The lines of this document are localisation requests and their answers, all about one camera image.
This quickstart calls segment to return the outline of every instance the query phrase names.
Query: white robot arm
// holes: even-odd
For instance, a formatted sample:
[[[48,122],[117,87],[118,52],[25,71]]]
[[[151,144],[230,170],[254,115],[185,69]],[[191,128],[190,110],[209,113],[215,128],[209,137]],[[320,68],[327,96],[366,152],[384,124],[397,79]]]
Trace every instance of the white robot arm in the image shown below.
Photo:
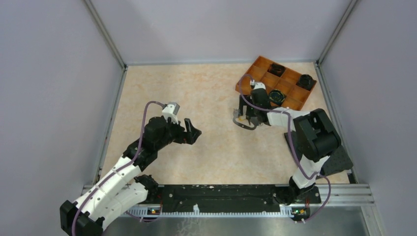
[[[201,131],[185,119],[185,128],[177,119],[179,105],[164,105],[161,117],[153,117],[144,126],[142,143],[128,146],[114,167],[87,193],[60,207],[61,228],[70,236],[100,236],[117,217],[137,203],[145,201],[158,184],[151,176],[139,175],[157,158],[157,152],[174,142],[194,144]],[[135,178],[135,183],[122,188]]]

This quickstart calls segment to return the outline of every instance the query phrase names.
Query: beige marble surface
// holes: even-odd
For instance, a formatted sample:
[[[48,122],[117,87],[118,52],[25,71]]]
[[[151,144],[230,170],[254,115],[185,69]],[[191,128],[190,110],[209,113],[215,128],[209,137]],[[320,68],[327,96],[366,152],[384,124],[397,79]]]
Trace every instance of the beige marble surface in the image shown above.
[[[317,80],[313,63],[283,63]],[[144,174],[160,184],[288,183],[296,170],[283,137],[285,128],[260,126],[254,131],[232,122],[238,107],[235,84],[250,64],[130,66],[123,86],[103,172],[107,173],[140,134],[145,104],[150,100],[177,102],[180,120],[190,118],[203,134],[194,145],[170,144],[158,153]],[[303,110],[326,108],[317,84]],[[161,116],[151,105],[147,120]],[[332,183],[349,183],[346,173],[330,176]]]

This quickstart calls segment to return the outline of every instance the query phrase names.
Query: black object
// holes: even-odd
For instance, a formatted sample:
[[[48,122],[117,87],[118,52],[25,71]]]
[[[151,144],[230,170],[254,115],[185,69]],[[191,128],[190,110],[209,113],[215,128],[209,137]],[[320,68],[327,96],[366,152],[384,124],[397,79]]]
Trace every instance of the black object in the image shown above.
[[[164,212],[193,212],[195,204],[200,212],[278,212],[281,194],[288,192],[288,185],[230,184],[230,185],[164,185],[159,187]],[[292,203],[320,203],[316,197],[318,188]]]
[[[301,75],[296,85],[305,90],[311,91],[313,86],[316,84],[316,81],[310,75],[304,74]]]
[[[134,177],[135,182],[140,183],[148,191],[147,199],[153,200],[158,195],[158,183],[152,178],[152,175],[142,175]]]
[[[269,100],[274,104],[281,106],[287,96],[281,91],[274,89],[269,92]]]
[[[302,154],[307,159],[318,162],[341,145],[339,134],[323,109],[315,109],[293,121]]]
[[[244,95],[244,97],[246,98],[246,100],[248,100],[250,104],[253,104],[257,107],[272,109],[267,91],[263,88],[254,89],[250,92],[250,95]],[[244,125],[236,121],[236,119],[239,118],[239,116],[243,116],[244,108],[246,108],[246,119],[248,120],[249,125],[252,124],[253,127]],[[256,127],[261,123],[269,125],[267,112],[263,112],[258,109],[252,108],[244,101],[241,95],[239,95],[239,110],[238,112],[234,112],[233,114],[233,123],[248,130],[256,129]]]
[[[285,133],[284,137],[287,141],[288,148],[290,148],[288,133]],[[297,158],[300,161],[302,158],[302,151],[298,143],[298,138],[295,131],[291,132],[291,137],[293,139],[293,145],[296,150]],[[323,176],[330,176],[332,174],[336,174],[345,170],[350,170],[352,167],[353,163],[350,157],[348,156],[345,148],[341,145],[331,154],[330,158],[324,163],[320,171],[320,174]]]
[[[178,124],[171,123],[171,119],[165,120],[164,117],[153,117],[145,126],[144,136],[142,140],[142,151],[138,154],[137,159],[133,163],[139,166],[143,171],[157,157],[158,151],[166,145],[174,142],[178,144],[194,144],[201,135],[201,131],[196,129],[190,119],[184,119],[185,128]],[[139,139],[131,143],[123,152],[124,157],[133,159],[139,145]]]
[[[275,63],[271,64],[268,68],[269,73],[274,74],[278,77],[280,77],[282,74],[284,74],[284,71],[285,71],[284,66],[281,66],[281,65],[275,64]]]
[[[61,229],[70,236],[72,235],[72,221],[78,211],[76,205],[77,202],[72,203],[67,200],[60,207]],[[85,213],[81,212],[76,222],[75,234],[77,236],[100,236],[103,233],[103,221],[104,217],[100,217],[96,221],[92,221],[89,218],[88,211]]]

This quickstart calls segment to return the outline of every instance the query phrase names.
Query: metal corner post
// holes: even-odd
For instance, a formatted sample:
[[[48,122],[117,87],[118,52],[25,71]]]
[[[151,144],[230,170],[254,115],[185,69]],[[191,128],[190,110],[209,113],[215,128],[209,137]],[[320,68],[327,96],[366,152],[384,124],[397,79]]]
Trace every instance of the metal corner post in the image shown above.
[[[118,61],[121,68],[125,69],[127,66],[124,63],[121,55],[113,42],[112,38],[110,37],[109,33],[107,32],[106,27],[104,26],[103,22],[101,21],[100,15],[97,13],[94,5],[92,4],[91,0],[82,0],[85,4],[88,12],[91,15],[92,20],[94,21],[95,25],[97,26],[98,31],[100,31],[101,35],[103,36],[104,41],[106,42],[107,46],[109,47],[110,51],[112,52],[115,59]]]
[[[95,25],[96,25],[98,31],[100,32],[101,36],[103,37],[104,42],[106,43],[107,47],[109,48],[109,50],[113,54],[113,57],[116,59],[119,66],[122,68],[122,74],[120,75],[120,78],[119,78],[118,87],[115,88],[115,89],[117,89],[117,91],[116,91],[115,96],[112,99],[112,101],[113,101],[112,110],[109,113],[109,117],[107,119],[108,125],[106,127],[105,135],[104,135],[103,140],[102,140],[102,146],[101,146],[101,149],[99,150],[99,152],[97,154],[97,160],[98,161],[95,165],[96,170],[95,170],[95,173],[94,173],[94,177],[92,179],[92,183],[96,183],[99,180],[99,177],[101,175],[101,167],[103,166],[104,159],[106,157],[106,152],[107,152],[107,147],[108,147],[108,143],[109,143],[109,139],[110,139],[110,134],[112,132],[117,107],[118,107],[119,101],[120,101],[121,90],[123,88],[124,80],[125,80],[126,74],[127,74],[127,65],[126,65],[126,63],[124,63],[123,58],[121,57],[114,41],[110,37],[104,23],[102,22],[102,20],[100,18],[100,15],[98,14],[98,12],[95,9],[91,0],[82,0],[82,2],[86,6],[86,9],[90,14],[91,19],[95,23]]]
[[[329,41],[327,42],[324,50],[320,54],[320,57],[317,59],[317,64],[319,66],[325,60],[325,58],[327,56],[327,53],[330,50],[330,48],[332,47],[335,39],[337,38],[337,36],[341,32],[342,28],[345,26],[346,21],[348,20],[349,16],[353,12],[353,10],[355,10],[355,8],[357,7],[357,4],[359,2],[360,2],[360,0],[351,0],[351,2],[349,3],[348,8],[346,9],[345,13],[342,16],[342,19],[340,19],[339,23],[337,24],[337,27],[334,29],[333,34],[331,35]]]

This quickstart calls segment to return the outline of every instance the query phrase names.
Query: black 3d printed part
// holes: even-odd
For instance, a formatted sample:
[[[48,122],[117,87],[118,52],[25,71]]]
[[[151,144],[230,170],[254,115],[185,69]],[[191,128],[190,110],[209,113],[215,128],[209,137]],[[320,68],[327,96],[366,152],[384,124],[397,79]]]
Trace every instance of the black 3d printed part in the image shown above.
[[[314,162],[331,155],[341,145],[339,134],[323,109],[294,120],[302,153]]]
[[[290,144],[288,142],[288,133],[284,134],[285,140],[287,140],[288,148]],[[291,132],[291,137],[293,139],[294,148],[296,149],[297,158],[300,161],[302,158],[302,152],[298,143],[297,134],[295,131]],[[320,174],[323,176],[330,176],[333,174],[340,173],[342,171],[350,170],[353,167],[353,162],[351,161],[349,155],[347,154],[343,146],[338,147],[330,158],[324,163]]]
[[[316,81],[310,75],[301,75],[296,85],[305,90],[311,91]]]
[[[274,74],[278,77],[284,74],[284,71],[285,71],[285,67],[275,64],[275,63],[271,64],[268,69],[269,73]]]
[[[281,91],[274,89],[269,93],[269,100],[274,104],[281,106],[286,96]]]

